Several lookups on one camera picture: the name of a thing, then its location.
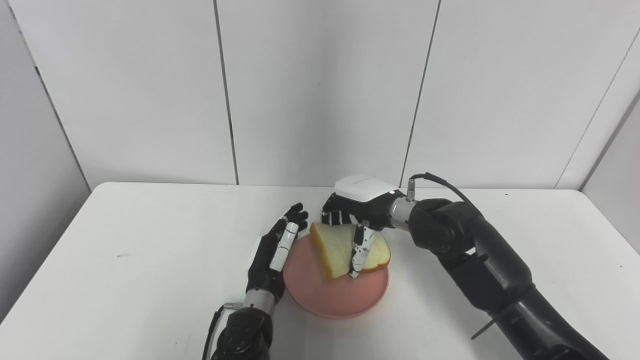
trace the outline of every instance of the black cable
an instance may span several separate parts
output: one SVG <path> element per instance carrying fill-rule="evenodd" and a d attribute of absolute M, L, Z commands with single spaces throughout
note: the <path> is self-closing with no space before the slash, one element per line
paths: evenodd
<path fill-rule="evenodd" d="M 218 320 L 220 320 L 220 315 L 222 314 L 222 311 L 225 309 L 225 306 L 222 305 L 220 306 L 220 308 L 218 309 L 218 311 L 216 311 L 213 314 L 213 318 L 211 319 L 211 324 L 209 325 L 209 332 L 207 333 L 207 339 L 204 342 L 204 351 L 202 352 L 202 360 L 209 360 L 207 359 L 207 353 L 209 352 L 209 347 L 211 344 L 209 344 L 211 342 L 211 336 L 213 336 L 213 331 L 216 328 L 216 325 L 218 324 Z"/>
<path fill-rule="evenodd" d="M 449 184 L 448 181 L 446 181 L 445 179 L 442 179 L 439 176 L 433 175 L 429 172 L 425 172 L 423 174 L 415 174 L 412 175 L 409 179 L 425 179 L 425 180 L 429 180 L 432 181 L 436 184 L 440 184 L 442 186 L 446 186 L 448 189 L 450 189 L 452 192 L 454 192 L 458 197 L 460 197 L 462 199 L 462 201 L 464 202 L 468 202 L 471 206 L 474 207 L 474 209 L 477 210 L 477 207 L 474 205 L 473 202 L 471 202 L 471 200 L 469 200 L 468 197 L 465 196 L 465 194 L 463 194 L 460 190 L 458 190 L 457 187 L 453 186 L 452 184 Z"/>

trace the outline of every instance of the white table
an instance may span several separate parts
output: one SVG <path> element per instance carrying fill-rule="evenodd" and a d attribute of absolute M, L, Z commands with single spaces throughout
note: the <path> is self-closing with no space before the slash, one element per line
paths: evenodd
<path fill-rule="evenodd" d="M 199 359 L 213 312 L 243 299 L 257 235 L 331 188 L 107 183 L 0 325 L 0 359 Z M 610 359 L 637 359 L 640 256 L 581 193 L 465 190 L 564 317 Z M 455 195 L 419 189 L 419 199 Z M 390 284 L 350 320 L 276 307 L 272 359 L 518 359 L 428 251 L 388 230 Z"/>

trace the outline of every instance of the white sensor cover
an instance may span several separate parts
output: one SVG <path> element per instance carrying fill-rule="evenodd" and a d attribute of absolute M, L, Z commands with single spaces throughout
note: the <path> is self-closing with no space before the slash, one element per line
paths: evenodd
<path fill-rule="evenodd" d="M 335 183 L 335 194 L 359 202 L 367 202 L 384 193 L 399 191 L 397 186 L 367 175 L 352 175 Z"/>

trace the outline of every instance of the white wall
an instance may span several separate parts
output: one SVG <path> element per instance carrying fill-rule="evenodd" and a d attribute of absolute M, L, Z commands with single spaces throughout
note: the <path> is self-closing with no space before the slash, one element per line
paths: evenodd
<path fill-rule="evenodd" d="M 241 184 L 398 183 L 437 0 L 219 0 Z"/>
<path fill-rule="evenodd" d="M 92 188 L 236 183 L 211 0 L 11 0 Z"/>
<path fill-rule="evenodd" d="M 639 28 L 637 0 L 443 1 L 404 178 L 553 188 L 580 141 L 602 149 L 633 98 L 607 94 L 620 111 L 582 139 Z M 626 77 L 640 82 L 638 60 Z M 597 156 L 562 187 L 578 188 Z"/>
<path fill-rule="evenodd" d="M 629 109 L 584 193 L 640 253 L 640 105 Z"/>
<path fill-rule="evenodd" d="M 0 0 L 0 321 L 88 194 L 17 24 Z"/>
<path fill-rule="evenodd" d="M 639 0 L 10 1 L 92 186 L 235 183 L 218 35 L 241 184 L 578 188 L 640 84 Z"/>

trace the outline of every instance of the black arm joint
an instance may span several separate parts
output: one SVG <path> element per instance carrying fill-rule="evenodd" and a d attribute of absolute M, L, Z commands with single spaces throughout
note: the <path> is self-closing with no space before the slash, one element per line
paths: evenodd
<path fill-rule="evenodd" d="M 272 339 L 271 317 L 260 309 L 244 307 L 229 315 L 218 338 L 214 359 L 268 359 Z"/>
<path fill-rule="evenodd" d="M 416 246 L 452 259 L 475 246 L 467 229 L 468 220 L 475 216 L 477 211 L 466 202 L 422 200 L 409 215 L 409 232 Z"/>

